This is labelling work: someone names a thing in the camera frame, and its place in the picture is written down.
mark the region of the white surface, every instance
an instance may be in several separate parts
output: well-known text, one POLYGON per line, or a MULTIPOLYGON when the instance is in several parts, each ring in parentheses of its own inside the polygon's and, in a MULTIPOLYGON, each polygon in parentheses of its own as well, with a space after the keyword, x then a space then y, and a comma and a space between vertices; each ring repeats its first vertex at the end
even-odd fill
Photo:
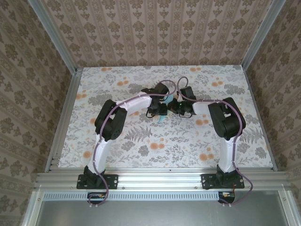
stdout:
MULTIPOLYGON (((120 101, 158 81, 188 76, 197 98, 232 97, 246 120, 238 143, 238 167, 272 167, 271 158, 241 66, 146 66, 85 68, 75 101, 59 167, 84 167, 95 145, 94 120, 107 99, 120 101)), ((112 143, 106 167, 216 167, 220 138, 209 115, 181 119, 169 112, 147 119, 146 109, 127 117, 112 143)))

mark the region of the black mounting base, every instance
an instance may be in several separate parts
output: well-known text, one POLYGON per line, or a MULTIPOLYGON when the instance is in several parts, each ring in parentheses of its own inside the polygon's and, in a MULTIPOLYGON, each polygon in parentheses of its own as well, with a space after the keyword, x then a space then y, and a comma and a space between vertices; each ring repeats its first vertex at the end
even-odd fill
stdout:
MULTIPOLYGON (((109 189, 117 189, 118 175, 117 174, 104 174, 101 173, 103 178, 108 184, 109 189)), ((88 166, 84 169, 84 174, 80 174, 77 185, 77 189, 106 189, 103 180, 95 173, 92 173, 88 166)))
POLYGON ((224 173, 217 165, 216 174, 201 174, 203 189, 245 188, 244 180, 236 171, 224 173))
MULTIPOLYGON (((117 186, 118 186, 118 175, 117 174, 105 174, 105 175, 103 175, 103 178, 107 182, 109 189, 117 189, 117 186)), ((85 180, 86 180, 86 175, 80 174, 76 188, 77 189, 105 189, 104 183, 101 183, 98 187, 95 187, 95 186, 89 185, 88 183, 85 183, 84 182, 85 180)))

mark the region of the wall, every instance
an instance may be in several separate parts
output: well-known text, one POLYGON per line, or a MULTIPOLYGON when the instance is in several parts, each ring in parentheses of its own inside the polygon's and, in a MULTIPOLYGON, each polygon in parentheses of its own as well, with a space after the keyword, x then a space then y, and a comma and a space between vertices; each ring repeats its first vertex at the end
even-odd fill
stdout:
POLYGON ((277 165, 300 207, 301 1, 286 1, 247 74, 277 165))
POLYGON ((0 1, 0 225, 44 171, 71 75, 26 0, 0 1))
POLYGON ((42 0, 78 67, 238 65, 271 0, 42 0))

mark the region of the black joint housing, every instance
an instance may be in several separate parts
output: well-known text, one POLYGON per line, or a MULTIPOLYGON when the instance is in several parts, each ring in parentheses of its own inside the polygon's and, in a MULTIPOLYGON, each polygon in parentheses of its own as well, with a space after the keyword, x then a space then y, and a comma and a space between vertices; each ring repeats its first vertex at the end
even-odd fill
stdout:
MULTIPOLYGON (((95 132, 97 134, 100 133, 100 129, 103 125, 105 118, 108 116, 110 111, 115 106, 116 106, 116 102, 112 100, 107 100, 104 103, 94 123, 96 126, 95 132)), ((127 117, 126 109, 121 107, 116 108, 113 114, 115 115, 114 118, 113 119, 109 118, 103 129, 102 137, 104 138, 105 141, 115 140, 117 137, 119 137, 119 135, 123 130, 124 122, 127 117)))
MULTIPOLYGON (((142 89, 141 92, 147 93, 147 94, 167 94, 169 92, 169 89, 166 85, 162 83, 158 83, 155 88, 145 88, 142 89)), ((151 97, 151 104, 148 107, 147 114, 151 114, 152 116, 155 115, 167 115, 167 106, 166 104, 160 103, 160 101, 164 100, 164 97, 158 97, 158 96, 152 96, 151 97)))
MULTIPOLYGON (((196 100, 196 96, 193 94, 192 88, 190 86, 184 87, 180 89, 181 93, 189 98, 196 100)), ((167 106, 168 110, 172 111, 175 114, 185 115, 185 113, 195 114, 193 111, 194 101, 183 99, 183 101, 178 102, 176 98, 174 98, 167 106)))
MULTIPOLYGON (((244 129, 246 127, 246 121, 234 100, 231 97, 228 97, 223 99, 223 101, 229 103, 235 108, 241 118, 244 129)), ((239 120, 234 111, 224 103, 212 103, 208 105, 208 108, 217 135, 225 138, 226 140, 230 140, 230 138, 235 137, 239 131, 239 120)))

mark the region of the ventilation slot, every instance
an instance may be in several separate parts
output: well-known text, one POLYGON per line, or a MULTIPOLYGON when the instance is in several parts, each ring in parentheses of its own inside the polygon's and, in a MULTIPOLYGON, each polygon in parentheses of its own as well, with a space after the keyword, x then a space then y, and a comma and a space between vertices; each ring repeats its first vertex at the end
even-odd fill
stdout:
MULTIPOLYGON (((86 201, 88 192, 45 192, 43 201, 86 201)), ((218 192, 115 192, 110 201, 200 201, 219 200, 218 192)))

